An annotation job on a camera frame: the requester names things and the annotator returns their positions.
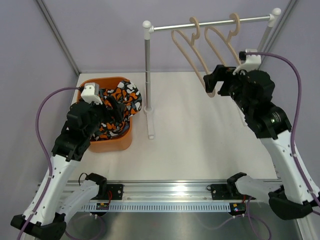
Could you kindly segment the camouflage orange black shorts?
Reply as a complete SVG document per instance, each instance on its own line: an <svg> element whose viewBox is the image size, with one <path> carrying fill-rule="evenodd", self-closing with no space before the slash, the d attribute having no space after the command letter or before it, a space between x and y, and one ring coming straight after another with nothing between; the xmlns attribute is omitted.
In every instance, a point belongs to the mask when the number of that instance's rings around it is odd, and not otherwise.
<svg viewBox="0 0 320 240"><path fill-rule="evenodd" d="M115 87L100 88L98 95L108 110L113 110L111 120L101 123L91 140L93 142L120 137L129 128L130 118L142 109L142 95L137 86L123 79Z"/></svg>

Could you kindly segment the beige hanger of camouflage shorts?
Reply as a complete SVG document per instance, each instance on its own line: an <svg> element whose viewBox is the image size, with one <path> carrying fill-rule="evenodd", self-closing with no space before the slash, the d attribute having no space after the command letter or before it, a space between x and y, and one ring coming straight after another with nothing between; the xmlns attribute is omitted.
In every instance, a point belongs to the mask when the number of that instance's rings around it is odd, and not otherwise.
<svg viewBox="0 0 320 240"><path fill-rule="evenodd" d="M206 74L208 74L209 73L209 68L208 68L207 64L205 63L205 60L202 57L201 53L199 52L198 48L196 47L196 41L201 36L200 23L199 23L198 19L195 16L190 17L189 18L189 22L191 24L194 24L194 26L195 26L195 32L193 32L191 34L191 37L188 37L182 30L175 29L175 30L171 31L171 39L172 39L173 43L175 44L175 46L182 53L184 58L187 60L187 62L191 66L191 68L193 69L194 73L196 74L198 80L200 81L200 83L202 85L202 88L204 89L204 92L206 93L206 91L205 91L205 82L203 80L203 76L201 75L199 69L197 68L197 65L194 63L192 58L187 53L186 49L182 46L181 43L178 42L178 40L176 38L176 35L175 35L175 34L178 34L184 39L184 41L188 44L188 46L190 47L190 49L192 50L192 52L196 56L196 58L199 61L200 65L202 66L204 72ZM212 93L206 93L206 94L210 98L213 98L215 96L215 94L216 94L216 90L214 89Z"/></svg>

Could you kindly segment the beige hanger of blue shorts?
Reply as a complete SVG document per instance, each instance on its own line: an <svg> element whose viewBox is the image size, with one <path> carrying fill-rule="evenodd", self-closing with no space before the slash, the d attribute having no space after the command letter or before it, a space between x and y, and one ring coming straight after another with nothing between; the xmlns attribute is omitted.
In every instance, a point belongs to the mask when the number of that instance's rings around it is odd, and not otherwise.
<svg viewBox="0 0 320 240"><path fill-rule="evenodd" d="M235 22L235 30L230 30L228 32L228 36L225 37L223 35L223 33L218 30L216 27L214 26L207 26L204 29L204 38L207 42L207 44L210 46L210 48L212 49L212 51L215 53L215 55L217 56L217 58L219 59L219 61L221 62L222 65L227 66L227 63L225 62L225 60L223 59L222 55L220 54L220 52L218 51L218 49L216 48L216 46L211 42L210 38L209 38L209 31L214 32L215 34L217 34L219 36L219 38L224 42L224 44L227 46L227 48L229 49L230 53L232 54L235 62L236 62L236 66L241 64L241 61L239 59L239 56L236 52L236 50L234 49L234 47L231 44L231 40L233 37L237 36L238 33L240 32L241 29L241 23L240 23L240 18L239 15L237 13L231 13L229 15L229 18L231 20L234 20Z"/></svg>

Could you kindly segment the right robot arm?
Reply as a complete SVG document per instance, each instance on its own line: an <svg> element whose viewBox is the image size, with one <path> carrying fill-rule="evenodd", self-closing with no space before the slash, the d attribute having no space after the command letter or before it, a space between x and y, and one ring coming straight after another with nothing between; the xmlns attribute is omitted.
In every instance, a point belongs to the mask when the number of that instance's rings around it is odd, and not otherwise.
<svg viewBox="0 0 320 240"><path fill-rule="evenodd" d="M320 198L317 186L308 189L297 164L302 164L297 150L292 150L293 129L283 109L272 103L275 83L261 70L241 70L217 65L203 77L205 91L212 93L222 82L218 94L229 96L244 114L247 126L266 148L282 184L266 183L239 172L226 181L226 192L233 199L253 197L270 206L282 220L301 219L313 212Z"/></svg>

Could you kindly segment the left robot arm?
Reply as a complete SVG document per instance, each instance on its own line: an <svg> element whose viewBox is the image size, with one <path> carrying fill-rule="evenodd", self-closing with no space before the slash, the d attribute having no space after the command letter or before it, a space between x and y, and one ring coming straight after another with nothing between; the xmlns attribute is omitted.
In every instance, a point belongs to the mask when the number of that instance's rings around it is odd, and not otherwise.
<svg viewBox="0 0 320 240"><path fill-rule="evenodd" d="M60 135L55 140L48 170L29 207L13 216L10 224L21 233L39 240L59 240L75 213L91 199L110 198L107 179L90 173L64 202L61 194L70 175L90 146L90 139L102 123L123 119L125 105L108 96L104 103L80 101L70 106Z"/></svg>

